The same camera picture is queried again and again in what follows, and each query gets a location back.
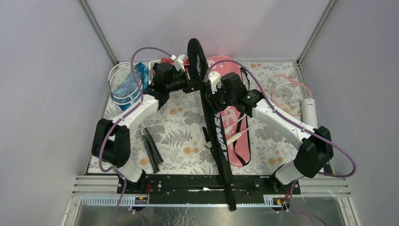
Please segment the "black Crossway racket bag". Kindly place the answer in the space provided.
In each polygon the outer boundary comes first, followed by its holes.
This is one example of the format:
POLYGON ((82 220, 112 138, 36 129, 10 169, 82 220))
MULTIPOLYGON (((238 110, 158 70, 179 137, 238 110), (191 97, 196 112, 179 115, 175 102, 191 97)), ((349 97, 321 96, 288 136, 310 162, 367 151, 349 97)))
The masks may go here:
POLYGON ((194 79, 194 87, 199 89, 202 109, 204 112, 207 132, 211 142, 211 154, 216 162, 219 180, 224 188, 224 195, 228 209, 237 209, 236 200, 232 191, 233 175, 227 158, 227 144, 222 128, 220 113, 215 113, 207 99, 211 92, 210 82, 205 79, 208 73, 208 64, 203 48, 196 38, 191 38, 187 46, 189 71, 194 79))

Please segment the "white shuttlecock tube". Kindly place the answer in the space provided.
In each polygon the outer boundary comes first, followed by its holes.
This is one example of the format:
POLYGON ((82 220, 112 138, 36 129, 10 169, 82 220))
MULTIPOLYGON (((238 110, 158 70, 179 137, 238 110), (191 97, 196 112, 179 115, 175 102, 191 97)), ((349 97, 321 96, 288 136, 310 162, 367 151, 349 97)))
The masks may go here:
POLYGON ((319 128, 316 112, 316 102, 312 98, 306 98, 302 100, 302 118, 303 122, 314 128, 319 128))

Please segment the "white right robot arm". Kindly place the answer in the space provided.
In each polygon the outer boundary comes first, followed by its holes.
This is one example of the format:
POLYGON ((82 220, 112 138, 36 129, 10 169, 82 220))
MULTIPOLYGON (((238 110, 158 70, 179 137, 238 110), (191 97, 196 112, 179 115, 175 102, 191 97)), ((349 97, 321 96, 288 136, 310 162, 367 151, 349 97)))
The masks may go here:
POLYGON ((221 111, 229 106, 280 133, 297 149, 296 157, 279 167, 270 180, 276 194, 288 189, 289 183, 301 177, 313 178, 333 157, 330 132, 307 125, 272 104, 259 90, 247 90, 236 73, 221 76, 210 72, 205 80, 204 98, 214 112, 217 146, 225 151, 228 142, 222 127, 221 111))

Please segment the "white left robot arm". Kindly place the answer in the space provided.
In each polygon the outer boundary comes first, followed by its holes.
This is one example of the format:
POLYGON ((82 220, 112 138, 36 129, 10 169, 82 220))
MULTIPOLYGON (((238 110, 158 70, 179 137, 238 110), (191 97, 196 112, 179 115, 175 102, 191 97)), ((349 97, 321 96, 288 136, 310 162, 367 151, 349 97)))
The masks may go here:
POLYGON ((139 194, 145 190, 146 172, 131 156, 131 134, 152 114, 155 114, 170 99, 170 92, 176 88, 189 91, 199 89, 199 79, 190 76, 190 63, 185 60, 183 68, 176 69, 177 63, 159 62, 153 82, 146 90, 136 88, 139 97, 134 104, 112 119, 101 118, 91 147, 91 154, 98 158, 102 172, 113 170, 128 181, 128 188, 139 194))

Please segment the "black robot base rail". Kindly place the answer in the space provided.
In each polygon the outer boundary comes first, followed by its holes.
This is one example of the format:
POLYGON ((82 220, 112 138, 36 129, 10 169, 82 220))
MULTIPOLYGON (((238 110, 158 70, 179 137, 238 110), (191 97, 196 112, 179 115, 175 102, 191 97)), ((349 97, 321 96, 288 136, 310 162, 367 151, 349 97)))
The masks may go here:
POLYGON ((147 174, 138 182, 124 183, 119 178, 118 194, 138 194, 150 204, 263 204, 264 198, 283 199, 301 193, 295 185, 277 185, 269 176, 235 175, 233 184, 225 187, 218 175, 147 174))

